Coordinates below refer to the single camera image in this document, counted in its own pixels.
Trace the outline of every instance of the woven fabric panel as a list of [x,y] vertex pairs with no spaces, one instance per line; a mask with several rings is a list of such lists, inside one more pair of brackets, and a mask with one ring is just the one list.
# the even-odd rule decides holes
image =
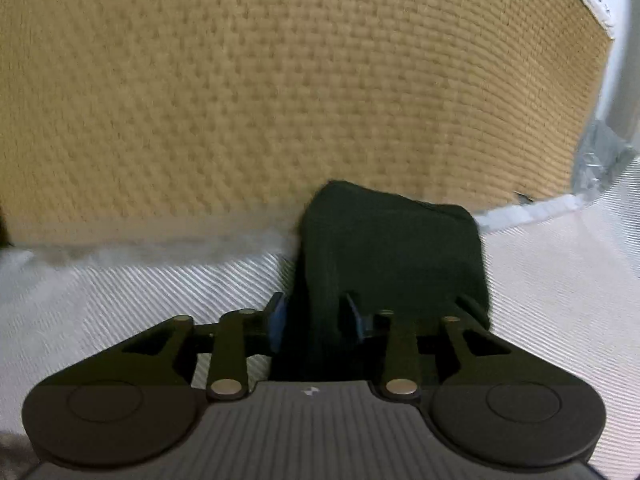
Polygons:
[[233,230],[329,178],[558,194],[609,46],[580,0],[0,0],[0,34],[18,244]]

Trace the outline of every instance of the white surface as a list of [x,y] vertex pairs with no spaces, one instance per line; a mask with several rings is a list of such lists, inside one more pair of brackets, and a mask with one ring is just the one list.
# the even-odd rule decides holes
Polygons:
[[569,211],[583,208],[585,200],[575,195],[562,195],[544,202],[527,205],[508,205],[474,215],[480,232],[489,233],[540,222],[549,218],[563,215]]
[[615,98],[617,81],[623,66],[626,42],[629,34],[631,19],[630,0],[603,0],[615,22],[615,41],[611,47],[609,61],[604,73],[600,97],[595,109],[595,118],[604,120],[610,109],[611,102]]
[[593,386],[607,425],[591,465],[640,471],[640,282],[600,206],[484,237],[493,332]]

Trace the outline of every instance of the beige textured wall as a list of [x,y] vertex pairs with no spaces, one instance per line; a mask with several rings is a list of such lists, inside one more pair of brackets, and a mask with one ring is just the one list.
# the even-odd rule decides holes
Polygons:
[[558,194],[609,46],[580,0],[0,0],[0,34],[18,244],[234,230],[328,178]]

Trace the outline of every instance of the small logo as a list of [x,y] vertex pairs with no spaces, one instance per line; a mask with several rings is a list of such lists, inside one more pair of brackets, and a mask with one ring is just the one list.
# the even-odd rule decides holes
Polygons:
[[313,397],[314,394],[318,394],[319,392],[320,390],[318,390],[318,388],[316,388],[315,386],[307,388],[306,390],[302,390],[302,393],[309,397]]

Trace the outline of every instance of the dark green cloth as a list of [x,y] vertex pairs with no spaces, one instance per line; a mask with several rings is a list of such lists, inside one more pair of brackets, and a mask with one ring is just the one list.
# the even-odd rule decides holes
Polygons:
[[329,182],[305,211],[300,236],[273,378],[348,379],[336,376],[346,373],[352,346],[338,322],[347,295],[361,316],[393,310],[402,322],[422,320],[427,334],[443,316],[489,327],[481,241],[460,206]]

